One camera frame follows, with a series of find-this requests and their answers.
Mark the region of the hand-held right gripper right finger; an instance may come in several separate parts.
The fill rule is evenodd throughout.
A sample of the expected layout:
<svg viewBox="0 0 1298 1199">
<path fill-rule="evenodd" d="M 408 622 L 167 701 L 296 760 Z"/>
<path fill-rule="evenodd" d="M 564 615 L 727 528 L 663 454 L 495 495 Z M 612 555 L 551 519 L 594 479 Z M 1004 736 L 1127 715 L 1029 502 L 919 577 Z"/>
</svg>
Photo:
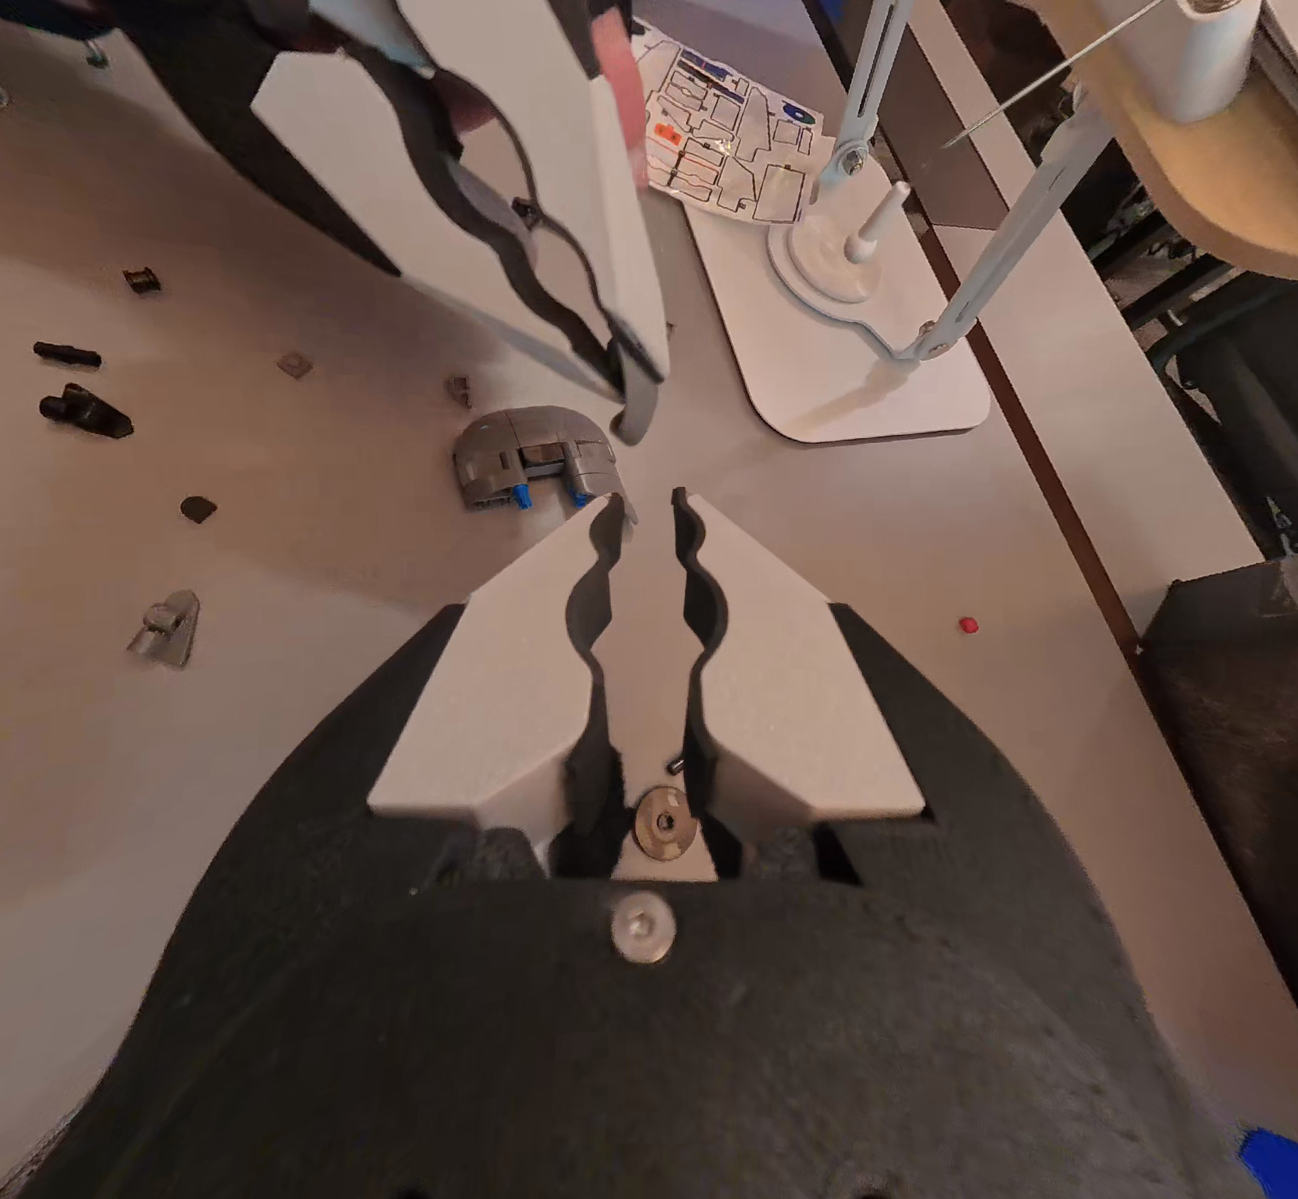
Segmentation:
<svg viewBox="0 0 1298 1199">
<path fill-rule="evenodd" d="M 919 783 L 832 600 L 714 505 L 671 495 L 691 668 L 682 773 L 720 879 L 749 848 L 848 821 L 912 820 Z"/>
</svg>

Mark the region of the black lego wedge with clip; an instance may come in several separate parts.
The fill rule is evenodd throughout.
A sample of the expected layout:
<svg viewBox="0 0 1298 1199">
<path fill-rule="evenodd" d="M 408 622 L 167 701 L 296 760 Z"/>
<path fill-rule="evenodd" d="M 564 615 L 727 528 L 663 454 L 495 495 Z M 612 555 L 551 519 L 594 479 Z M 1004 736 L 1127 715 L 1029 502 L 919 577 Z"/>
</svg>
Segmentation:
<svg viewBox="0 0 1298 1199">
<path fill-rule="evenodd" d="M 76 382 L 68 382 L 58 394 L 43 396 L 39 412 L 57 425 L 115 440 L 132 436 L 136 430 L 129 414 Z"/>
</svg>

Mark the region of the dark brown box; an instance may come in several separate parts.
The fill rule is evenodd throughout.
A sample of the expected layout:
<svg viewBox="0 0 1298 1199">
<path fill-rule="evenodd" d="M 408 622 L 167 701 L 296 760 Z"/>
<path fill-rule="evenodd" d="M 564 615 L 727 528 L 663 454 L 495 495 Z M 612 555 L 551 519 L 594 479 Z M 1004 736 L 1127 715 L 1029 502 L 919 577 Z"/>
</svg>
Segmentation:
<svg viewBox="0 0 1298 1199">
<path fill-rule="evenodd" d="M 1243 897 L 1268 935 L 1296 937 L 1296 556 L 1173 582 L 1141 665 Z"/>
</svg>

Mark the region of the grey lego wedge with clip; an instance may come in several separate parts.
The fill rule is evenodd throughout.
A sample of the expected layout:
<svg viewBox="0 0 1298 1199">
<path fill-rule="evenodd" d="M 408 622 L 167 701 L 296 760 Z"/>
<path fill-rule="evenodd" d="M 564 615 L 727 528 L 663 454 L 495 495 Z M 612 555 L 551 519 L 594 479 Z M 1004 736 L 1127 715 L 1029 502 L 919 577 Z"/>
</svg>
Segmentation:
<svg viewBox="0 0 1298 1199">
<path fill-rule="evenodd" d="M 188 667 L 202 603 L 188 588 L 170 592 L 148 606 L 126 651 L 140 660 L 183 671 Z"/>
</svg>

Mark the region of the dark furniture frame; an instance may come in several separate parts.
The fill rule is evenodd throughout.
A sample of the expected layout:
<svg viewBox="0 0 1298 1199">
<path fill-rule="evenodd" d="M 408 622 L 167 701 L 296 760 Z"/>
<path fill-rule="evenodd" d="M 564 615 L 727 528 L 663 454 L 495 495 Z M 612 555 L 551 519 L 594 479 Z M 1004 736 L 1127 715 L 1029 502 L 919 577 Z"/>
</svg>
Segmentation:
<svg viewBox="0 0 1298 1199">
<path fill-rule="evenodd" d="M 1294 557 L 1296 281 L 1193 244 L 1116 142 L 1065 216 L 1262 553 Z"/>
</svg>

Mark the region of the lego sticker sheet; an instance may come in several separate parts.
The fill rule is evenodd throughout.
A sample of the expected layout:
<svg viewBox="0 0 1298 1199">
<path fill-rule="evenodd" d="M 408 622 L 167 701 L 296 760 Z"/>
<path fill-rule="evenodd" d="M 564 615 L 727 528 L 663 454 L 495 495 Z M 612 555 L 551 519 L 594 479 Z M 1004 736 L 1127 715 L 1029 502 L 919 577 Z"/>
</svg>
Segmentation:
<svg viewBox="0 0 1298 1199">
<path fill-rule="evenodd" d="M 633 26 L 651 187 L 716 215 L 794 223 L 834 146 L 823 115 L 655 26 Z"/>
</svg>

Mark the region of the grey lego helmet assembly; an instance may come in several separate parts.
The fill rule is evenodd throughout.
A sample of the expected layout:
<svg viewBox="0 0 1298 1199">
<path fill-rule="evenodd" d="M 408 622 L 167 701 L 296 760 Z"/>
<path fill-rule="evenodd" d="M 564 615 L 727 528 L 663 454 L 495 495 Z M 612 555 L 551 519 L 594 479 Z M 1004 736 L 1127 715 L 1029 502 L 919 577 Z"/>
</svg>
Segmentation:
<svg viewBox="0 0 1298 1199">
<path fill-rule="evenodd" d="M 626 517 L 637 520 L 608 434 L 579 411 L 522 407 L 486 412 L 460 433 L 452 457 L 466 508 L 531 509 L 532 484 L 554 477 L 576 509 L 616 494 Z"/>
</svg>

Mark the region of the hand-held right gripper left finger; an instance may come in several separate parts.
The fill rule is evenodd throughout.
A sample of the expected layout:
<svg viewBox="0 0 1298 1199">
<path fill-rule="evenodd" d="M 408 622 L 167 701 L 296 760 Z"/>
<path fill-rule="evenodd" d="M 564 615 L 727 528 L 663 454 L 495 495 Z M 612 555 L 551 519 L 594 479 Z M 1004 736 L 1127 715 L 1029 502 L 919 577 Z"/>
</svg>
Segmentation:
<svg viewBox="0 0 1298 1199">
<path fill-rule="evenodd" d="M 594 646 L 626 523 L 597 497 L 474 591 L 368 796 L 387 817 L 517 830 L 561 877 L 611 877 L 630 830 Z"/>
</svg>

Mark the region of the grey curved lego piece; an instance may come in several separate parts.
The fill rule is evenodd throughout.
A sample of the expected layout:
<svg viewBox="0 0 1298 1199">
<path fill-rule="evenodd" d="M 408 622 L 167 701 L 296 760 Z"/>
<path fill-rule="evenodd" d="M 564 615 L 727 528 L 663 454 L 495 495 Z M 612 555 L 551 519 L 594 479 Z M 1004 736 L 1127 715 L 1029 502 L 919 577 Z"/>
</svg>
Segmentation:
<svg viewBox="0 0 1298 1199">
<path fill-rule="evenodd" d="M 615 436 L 626 446 L 640 444 L 658 411 L 659 382 L 640 374 L 637 364 L 624 371 L 623 407 L 611 423 Z"/>
</svg>

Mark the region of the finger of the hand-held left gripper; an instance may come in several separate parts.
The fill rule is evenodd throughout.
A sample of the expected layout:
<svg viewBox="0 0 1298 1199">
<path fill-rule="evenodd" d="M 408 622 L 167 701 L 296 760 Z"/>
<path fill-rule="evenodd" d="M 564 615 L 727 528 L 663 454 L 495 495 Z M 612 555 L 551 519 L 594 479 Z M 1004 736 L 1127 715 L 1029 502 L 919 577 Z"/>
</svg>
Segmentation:
<svg viewBox="0 0 1298 1199">
<path fill-rule="evenodd" d="M 462 133 L 463 155 L 455 158 L 437 135 L 433 96 L 416 73 L 352 44 L 279 55 L 253 96 L 252 115 L 379 244 L 401 278 L 491 314 L 537 359 L 557 356 L 564 343 L 578 382 L 623 400 L 623 386 L 600 376 L 558 330 L 528 310 L 495 251 L 463 233 L 428 190 L 435 171 L 453 171 L 478 201 L 510 201 L 532 237 L 537 276 L 608 342 L 576 258 L 539 225 L 521 157 L 495 110 Z"/>
<path fill-rule="evenodd" d="M 397 4 L 437 71 L 474 86 L 499 115 L 539 225 L 576 258 L 608 342 L 537 276 L 532 237 L 510 201 L 478 201 L 453 171 L 435 171 L 428 190 L 439 208 L 495 251 L 517 298 L 612 386 L 624 385 L 633 363 L 665 382 L 670 356 L 658 270 L 615 95 L 591 37 L 593 20 L 612 6 L 629 31 L 630 0 Z"/>
</svg>

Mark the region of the person's left hand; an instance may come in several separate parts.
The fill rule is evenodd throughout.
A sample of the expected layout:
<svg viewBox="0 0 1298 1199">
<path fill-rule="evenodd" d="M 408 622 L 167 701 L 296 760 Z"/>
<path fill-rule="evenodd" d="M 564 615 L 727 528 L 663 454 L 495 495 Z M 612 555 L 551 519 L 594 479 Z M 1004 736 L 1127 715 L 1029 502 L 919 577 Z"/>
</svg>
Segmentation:
<svg viewBox="0 0 1298 1199">
<path fill-rule="evenodd" d="M 640 190 L 648 189 L 644 89 L 619 6 L 609 8 L 593 20 L 591 37 L 601 74 L 615 95 L 633 178 Z"/>
</svg>

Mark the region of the white book stand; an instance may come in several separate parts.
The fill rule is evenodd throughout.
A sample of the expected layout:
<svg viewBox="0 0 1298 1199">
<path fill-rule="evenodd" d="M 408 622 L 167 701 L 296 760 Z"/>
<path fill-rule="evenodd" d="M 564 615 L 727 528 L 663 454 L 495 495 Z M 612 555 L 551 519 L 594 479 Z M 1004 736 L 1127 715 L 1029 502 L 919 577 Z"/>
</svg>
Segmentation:
<svg viewBox="0 0 1298 1199">
<path fill-rule="evenodd" d="M 966 432 L 992 392 L 967 336 L 1111 132 L 1080 110 L 952 298 L 872 147 L 916 0 L 874 0 L 840 132 L 801 216 L 763 225 L 682 201 L 746 392 L 805 444 Z"/>
</svg>

